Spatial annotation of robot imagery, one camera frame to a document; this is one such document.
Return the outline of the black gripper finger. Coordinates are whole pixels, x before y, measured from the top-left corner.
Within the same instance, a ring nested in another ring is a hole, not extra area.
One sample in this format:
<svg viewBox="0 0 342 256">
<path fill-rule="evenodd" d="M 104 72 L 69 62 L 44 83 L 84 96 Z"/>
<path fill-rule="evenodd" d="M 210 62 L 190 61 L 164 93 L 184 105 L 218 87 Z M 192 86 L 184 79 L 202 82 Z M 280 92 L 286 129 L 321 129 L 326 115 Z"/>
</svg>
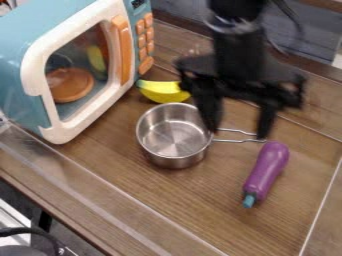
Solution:
<svg viewBox="0 0 342 256">
<path fill-rule="evenodd" d="M 222 96 L 211 82 L 196 81 L 192 86 L 192 98 L 207 129 L 218 131 L 222 121 Z"/>
<path fill-rule="evenodd" d="M 276 118 L 276 112 L 279 111 L 279 103 L 275 100 L 267 99 L 259 105 L 259 118 L 256 126 L 256 138 L 259 140 L 266 139 Z"/>
</svg>

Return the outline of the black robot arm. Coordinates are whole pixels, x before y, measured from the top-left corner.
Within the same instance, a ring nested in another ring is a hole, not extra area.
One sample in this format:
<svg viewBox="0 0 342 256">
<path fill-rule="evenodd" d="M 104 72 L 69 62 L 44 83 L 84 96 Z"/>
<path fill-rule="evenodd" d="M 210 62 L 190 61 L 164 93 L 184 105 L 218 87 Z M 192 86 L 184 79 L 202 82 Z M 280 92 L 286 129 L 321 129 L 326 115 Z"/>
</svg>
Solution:
<svg viewBox="0 0 342 256">
<path fill-rule="evenodd" d="M 207 129 L 218 130 L 223 99 L 240 99 L 259 106 L 259 139 L 268 136 L 276 112 L 302 106 L 306 83 L 298 69 L 267 52 L 262 12 L 268 3 L 298 20 L 285 0 L 208 0 L 214 51 L 174 62 L 180 89 L 191 94 Z"/>
</svg>

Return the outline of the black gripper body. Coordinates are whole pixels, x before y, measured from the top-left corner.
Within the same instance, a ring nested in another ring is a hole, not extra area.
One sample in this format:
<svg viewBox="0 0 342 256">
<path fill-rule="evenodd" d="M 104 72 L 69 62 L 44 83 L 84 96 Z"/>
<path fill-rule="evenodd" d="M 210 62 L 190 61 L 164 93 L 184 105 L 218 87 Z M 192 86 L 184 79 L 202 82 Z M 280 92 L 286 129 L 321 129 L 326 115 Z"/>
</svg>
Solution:
<svg viewBox="0 0 342 256">
<path fill-rule="evenodd" d="M 215 85 L 222 100 L 244 100 L 259 106 L 271 99 L 279 103 L 279 109 L 302 106 L 306 77 L 272 56 L 266 56 L 266 63 L 252 66 L 251 71 L 236 66 L 219 69 L 214 54 L 179 58 L 174 65 L 179 72 L 180 89 L 191 96 L 195 82 L 203 81 Z"/>
</svg>

